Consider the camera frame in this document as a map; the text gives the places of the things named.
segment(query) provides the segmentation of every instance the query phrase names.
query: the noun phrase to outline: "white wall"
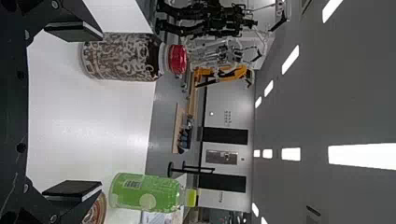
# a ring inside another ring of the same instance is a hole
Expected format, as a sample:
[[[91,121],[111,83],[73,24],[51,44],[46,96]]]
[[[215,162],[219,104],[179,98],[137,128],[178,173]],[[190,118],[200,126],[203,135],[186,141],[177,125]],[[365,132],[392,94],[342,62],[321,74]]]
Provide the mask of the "white wall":
[[[135,1],[89,1],[106,31],[150,32]],[[90,79],[79,44],[41,32],[28,48],[27,175],[42,191],[66,179],[99,180],[104,193],[118,172],[143,174],[155,83]],[[109,208],[106,223],[138,223],[140,212]]]
[[[200,206],[227,209],[234,211],[250,211],[251,204],[251,171],[253,163],[253,118],[254,118],[254,87],[246,90],[246,82],[237,80],[224,82],[208,87],[206,97],[205,126],[216,128],[247,129],[247,146],[203,143],[202,165],[216,168],[217,174],[244,175],[247,177],[246,193],[205,189],[200,196]],[[232,123],[224,124],[224,111],[232,111]],[[208,149],[238,152],[237,165],[206,163]]]
[[[84,0],[104,32],[152,33],[135,0]]]

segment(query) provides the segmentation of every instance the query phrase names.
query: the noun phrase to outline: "white ceiling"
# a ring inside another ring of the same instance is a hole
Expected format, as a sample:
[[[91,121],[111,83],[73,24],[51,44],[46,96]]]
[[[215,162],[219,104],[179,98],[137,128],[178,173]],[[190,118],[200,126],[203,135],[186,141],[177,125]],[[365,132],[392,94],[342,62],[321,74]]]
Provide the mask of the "white ceiling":
[[[396,2],[345,0],[325,24],[328,0],[302,17],[300,0],[290,2],[291,21],[257,73],[256,99],[275,85],[256,109],[255,148],[274,158],[254,160],[253,223],[306,223],[306,205],[323,223],[394,223],[396,172],[329,165],[327,147],[396,142]],[[300,57],[282,76],[296,45]],[[300,147],[301,161],[282,161],[282,147]]]

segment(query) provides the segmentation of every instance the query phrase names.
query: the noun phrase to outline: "cylindrical container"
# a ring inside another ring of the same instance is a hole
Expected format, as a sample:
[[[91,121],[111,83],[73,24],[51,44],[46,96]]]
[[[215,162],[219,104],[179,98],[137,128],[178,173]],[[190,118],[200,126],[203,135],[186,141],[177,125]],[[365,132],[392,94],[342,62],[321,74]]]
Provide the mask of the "cylindrical container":
[[[174,61],[187,61],[182,50],[170,59],[172,48],[153,34],[104,33],[103,41],[84,43],[81,59],[92,78],[149,82],[166,71],[173,72],[170,64]],[[185,68],[177,67],[176,74],[180,71],[185,72]]]
[[[107,211],[106,195],[102,192],[92,208],[82,219],[81,224],[104,224]]]
[[[115,208],[172,213],[181,205],[194,207],[196,190],[183,188],[175,179],[120,173],[113,179],[108,198]]]

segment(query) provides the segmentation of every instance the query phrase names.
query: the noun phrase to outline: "gray floor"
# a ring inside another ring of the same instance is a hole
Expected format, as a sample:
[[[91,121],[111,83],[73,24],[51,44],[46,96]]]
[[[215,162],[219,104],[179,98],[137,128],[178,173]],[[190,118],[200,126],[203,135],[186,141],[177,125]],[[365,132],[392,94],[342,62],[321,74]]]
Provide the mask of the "gray floor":
[[[177,44],[179,41],[177,36],[165,34],[164,32],[160,34],[160,37],[167,44]],[[148,143],[147,175],[167,176],[167,167],[170,161],[175,164],[176,168],[181,167],[183,161],[188,165],[198,165],[201,143],[196,141],[197,128],[194,129],[192,149],[182,155],[172,153],[177,104],[187,108],[188,103],[186,99],[188,94],[182,92],[181,84],[182,80],[176,79],[175,76],[170,73],[165,74],[157,80]],[[201,90],[198,101],[199,116],[195,121],[195,127],[200,126],[202,123],[202,116],[204,114],[204,90]],[[189,177],[188,183],[192,183],[192,178]]]

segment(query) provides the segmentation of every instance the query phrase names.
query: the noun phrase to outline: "cable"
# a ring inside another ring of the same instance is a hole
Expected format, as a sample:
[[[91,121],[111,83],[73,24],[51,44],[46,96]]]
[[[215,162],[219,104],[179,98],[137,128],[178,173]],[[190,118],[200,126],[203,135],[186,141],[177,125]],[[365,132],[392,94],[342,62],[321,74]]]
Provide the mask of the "cable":
[[[259,8],[253,9],[251,11],[254,12],[254,11],[258,11],[258,10],[262,10],[262,9],[265,9],[265,8],[268,8],[268,7],[274,7],[274,6],[276,6],[276,3],[273,3],[273,4],[265,6],[265,7],[259,7]]]

